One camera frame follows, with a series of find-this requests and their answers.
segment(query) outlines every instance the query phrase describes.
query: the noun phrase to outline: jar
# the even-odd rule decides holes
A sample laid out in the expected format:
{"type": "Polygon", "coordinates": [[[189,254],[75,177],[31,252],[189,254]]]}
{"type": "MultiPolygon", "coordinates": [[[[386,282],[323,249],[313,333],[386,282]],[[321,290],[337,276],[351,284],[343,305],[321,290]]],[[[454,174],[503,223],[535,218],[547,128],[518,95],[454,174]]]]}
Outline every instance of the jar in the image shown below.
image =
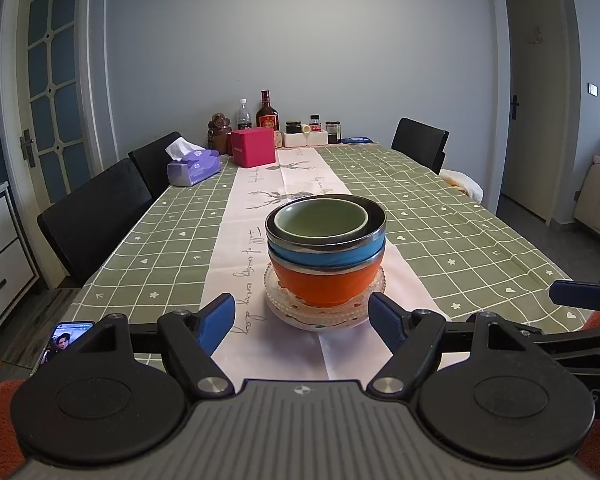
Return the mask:
{"type": "Polygon", "coordinates": [[[320,124],[320,115],[312,115],[311,120],[309,121],[309,126],[311,126],[312,132],[321,132],[322,125],[320,124]]]}
{"type": "Polygon", "coordinates": [[[339,144],[340,138],[342,137],[342,128],[340,127],[340,121],[326,121],[325,128],[327,130],[327,138],[329,144],[339,144]]]}
{"type": "Polygon", "coordinates": [[[302,132],[301,121],[287,121],[286,122],[286,133],[288,134],[299,134],[302,132]]]}

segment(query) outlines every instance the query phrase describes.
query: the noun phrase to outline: green checkered tablecloth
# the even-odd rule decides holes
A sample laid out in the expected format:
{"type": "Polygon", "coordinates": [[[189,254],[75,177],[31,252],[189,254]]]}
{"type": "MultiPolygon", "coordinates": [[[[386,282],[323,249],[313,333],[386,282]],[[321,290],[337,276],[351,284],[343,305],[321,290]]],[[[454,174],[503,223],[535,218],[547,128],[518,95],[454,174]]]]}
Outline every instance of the green checkered tablecloth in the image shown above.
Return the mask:
{"type": "MultiPolygon", "coordinates": [[[[353,194],[387,211],[387,237],[436,304],[455,320],[493,310],[545,332],[579,329],[584,316],[555,306],[547,288],[564,273],[486,209],[399,152],[376,144],[317,152],[353,194]]],[[[65,320],[121,312],[154,322],[200,307],[206,273],[237,166],[186,188],[170,187],[82,288],[65,320]]],[[[159,356],[137,355],[161,367],[159,356]]]]}

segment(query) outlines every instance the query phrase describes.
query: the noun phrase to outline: pink cube box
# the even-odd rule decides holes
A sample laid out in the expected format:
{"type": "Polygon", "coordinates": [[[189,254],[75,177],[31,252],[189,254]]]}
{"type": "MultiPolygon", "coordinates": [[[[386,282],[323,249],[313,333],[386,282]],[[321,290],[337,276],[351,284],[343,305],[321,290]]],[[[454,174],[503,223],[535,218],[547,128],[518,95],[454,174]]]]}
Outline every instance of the pink cube box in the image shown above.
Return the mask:
{"type": "Polygon", "coordinates": [[[234,162],[254,168],[276,161],[276,141],[272,128],[245,128],[231,132],[234,162]]]}

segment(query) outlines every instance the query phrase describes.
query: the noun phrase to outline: white door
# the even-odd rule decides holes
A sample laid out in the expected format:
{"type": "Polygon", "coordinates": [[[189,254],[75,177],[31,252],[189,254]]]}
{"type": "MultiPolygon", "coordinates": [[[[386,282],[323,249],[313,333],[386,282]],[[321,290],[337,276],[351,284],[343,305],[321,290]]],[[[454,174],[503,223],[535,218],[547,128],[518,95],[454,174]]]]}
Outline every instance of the white door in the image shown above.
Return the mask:
{"type": "Polygon", "coordinates": [[[566,128],[567,45],[560,0],[507,0],[512,112],[502,192],[551,218],[566,128]]]}
{"type": "Polygon", "coordinates": [[[16,79],[23,157],[40,211],[91,178],[77,69],[77,0],[20,0],[16,79]]]}

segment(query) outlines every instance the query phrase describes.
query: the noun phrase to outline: black drawer handle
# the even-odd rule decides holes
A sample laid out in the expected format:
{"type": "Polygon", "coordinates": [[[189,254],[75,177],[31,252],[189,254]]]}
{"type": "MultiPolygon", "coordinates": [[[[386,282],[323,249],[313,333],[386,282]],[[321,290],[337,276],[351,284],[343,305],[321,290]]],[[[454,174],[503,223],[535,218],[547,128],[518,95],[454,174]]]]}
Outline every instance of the black drawer handle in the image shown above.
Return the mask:
{"type": "Polygon", "coordinates": [[[7,279],[3,278],[2,281],[0,282],[0,290],[1,288],[3,288],[5,285],[7,284],[7,279]]]}

